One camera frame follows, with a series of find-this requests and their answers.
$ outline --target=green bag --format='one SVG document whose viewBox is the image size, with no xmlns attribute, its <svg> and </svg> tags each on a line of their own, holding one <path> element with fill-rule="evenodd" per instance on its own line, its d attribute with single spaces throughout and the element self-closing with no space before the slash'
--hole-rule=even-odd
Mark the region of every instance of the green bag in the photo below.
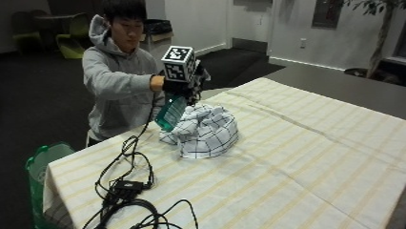
<svg viewBox="0 0 406 229">
<path fill-rule="evenodd" d="M 172 95 L 160 113 L 156 116 L 155 122 L 167 132 L 171 132 L 185 112 L 187 99 L 180 95 Z"/>
<path fill-rule="evenodd" d="M 56 143 L 51 146 L 42 146 L 35 156 L 30 157 L 26 163 L 26 170 L 30 177 L 31 201 L 34 207 L 35 228 L 55 229 L 43 216 L 43 183 L 48 164 L 64 156 L 75 153 L 74 149 L 66 142 Z"/>
</svg>

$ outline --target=fiducial marker cube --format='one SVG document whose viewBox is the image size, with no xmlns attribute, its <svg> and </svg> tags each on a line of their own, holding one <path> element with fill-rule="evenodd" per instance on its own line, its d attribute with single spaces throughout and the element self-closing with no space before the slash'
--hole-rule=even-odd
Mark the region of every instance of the fiducial marker cube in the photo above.
<svg viewBox="0 0 406 229">
<path fill-rule="evenodd" d="M 189 83 L 196 70 L 192 47 L 172 46 L 163 57 L 167 80 Z"/>
</svg>

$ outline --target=hand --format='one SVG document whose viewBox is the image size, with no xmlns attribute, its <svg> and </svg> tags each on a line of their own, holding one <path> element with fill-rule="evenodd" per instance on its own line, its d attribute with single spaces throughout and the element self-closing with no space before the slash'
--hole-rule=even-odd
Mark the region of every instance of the hand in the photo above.
<svg viewBox="0 0 406 229">
<path fill-rule="evenodd" d="M 176 82 L 164 79 L 163 91 L 165 91 L 165 93 L 181 95 L 185 98 L 189 98 L 193 93 L 193 89 L 191 89 L 188 86 L 189 83 Z"/>
<path fill-rule="evenodd" d="M 164 80 L 165 80 L 165 76 L 163 75 L 155 75 L 151 78 L 149 87 L 153 92 L 163 91 Z"/>
</svg>

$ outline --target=wall outlet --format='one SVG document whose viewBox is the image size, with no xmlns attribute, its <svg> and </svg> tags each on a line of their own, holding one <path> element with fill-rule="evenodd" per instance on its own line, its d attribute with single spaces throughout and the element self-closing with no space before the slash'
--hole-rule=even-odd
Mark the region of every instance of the wall outlet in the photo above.
<svg viewBox="0 0 406 229">
<path fill-rule="evenodd" d="M 307 38 L 301 38 L 301 49 L 304 49 L 307 47 Z"/>
</svg>

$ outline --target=yellow striped tablecloth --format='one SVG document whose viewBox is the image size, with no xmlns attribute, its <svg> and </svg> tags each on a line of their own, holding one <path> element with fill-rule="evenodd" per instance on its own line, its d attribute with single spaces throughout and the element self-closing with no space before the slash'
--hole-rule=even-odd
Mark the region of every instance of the yellow striped tablecloth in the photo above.
<svg viewBox="0 0 406 229">
<path fill-rule="evenodd" d="M 180 158 L 159 141 L 151 123 L 139 151 L 153 166 L 156 185 L 139 198 L 164 212 L 180 199 L 195 207 L 200 228 L 385 228 L 406 183 L 406 121 L 260 78 L 211 97 L 235 115 L 240 140 L 221 156 Z M 100 172 L 119 155 L 119 135 L 52 162 L 47 170 L 46 215 L 83 228 L 99 211 Z M 147 163 L 131 180 L 147 181 Z M 104 185 L 128 169 L 123 161 Z M 108 228 L 129 228 L 144 210 L 128 207 Z M 195 228 L 187 204 L 169 222 Z"/>
</svg>

